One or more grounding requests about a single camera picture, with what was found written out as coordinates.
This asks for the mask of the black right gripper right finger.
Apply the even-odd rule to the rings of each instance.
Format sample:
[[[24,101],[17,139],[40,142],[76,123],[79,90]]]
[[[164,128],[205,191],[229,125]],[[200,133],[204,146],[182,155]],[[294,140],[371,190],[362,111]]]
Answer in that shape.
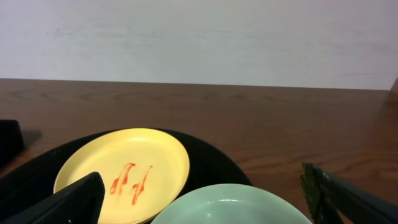
[[[303,163],[300,183],[315,224],[343,224],[340,214],[353,223],[397,224],[397,206],[351,185],[333,174]]]

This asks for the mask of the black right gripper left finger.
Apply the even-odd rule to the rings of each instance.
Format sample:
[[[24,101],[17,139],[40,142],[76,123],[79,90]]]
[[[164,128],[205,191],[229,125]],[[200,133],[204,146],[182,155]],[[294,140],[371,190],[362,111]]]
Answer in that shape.
[[[100,174],[92,172],[3,223],[98,223],[104,195]]]

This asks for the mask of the yellow plate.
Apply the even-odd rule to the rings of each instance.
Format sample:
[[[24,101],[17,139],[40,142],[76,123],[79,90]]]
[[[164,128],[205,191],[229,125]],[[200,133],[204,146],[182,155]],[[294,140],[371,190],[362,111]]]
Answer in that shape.
[[[172,135],[123,129],[74,152],[58,172],[53,191],[98,172],[105,188],[99,223],[145,223],[177,198],[189,171],[187,150]]]

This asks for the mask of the light green plate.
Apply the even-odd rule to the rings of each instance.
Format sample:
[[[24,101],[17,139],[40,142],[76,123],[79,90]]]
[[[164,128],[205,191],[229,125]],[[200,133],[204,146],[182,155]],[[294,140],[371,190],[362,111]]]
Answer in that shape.
[[[259,188],[217,184],[176,199],[152,224],[309,224],[311,221],[284,199]]]

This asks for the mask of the round black tray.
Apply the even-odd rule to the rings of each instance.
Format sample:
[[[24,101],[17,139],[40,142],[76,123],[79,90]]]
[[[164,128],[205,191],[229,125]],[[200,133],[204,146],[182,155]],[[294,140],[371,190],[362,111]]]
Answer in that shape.
[[[244,172],[211,144],[177,131],[168,133],[183,144],[190,160],[183,194],[214,184],[251,184]],[[61,166],[79,148],[101,135],[92,134],[63,144],[2,177],[1,223],[53,195],[53,185]]]

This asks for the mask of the rectangular black sponge tray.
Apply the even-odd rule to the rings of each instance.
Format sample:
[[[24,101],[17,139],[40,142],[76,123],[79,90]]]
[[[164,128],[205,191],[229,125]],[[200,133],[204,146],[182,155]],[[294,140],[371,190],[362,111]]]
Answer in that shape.
[[[2,119],[0,132],[1,168],[3,168],[25,149],[25,145],[18,121]]]

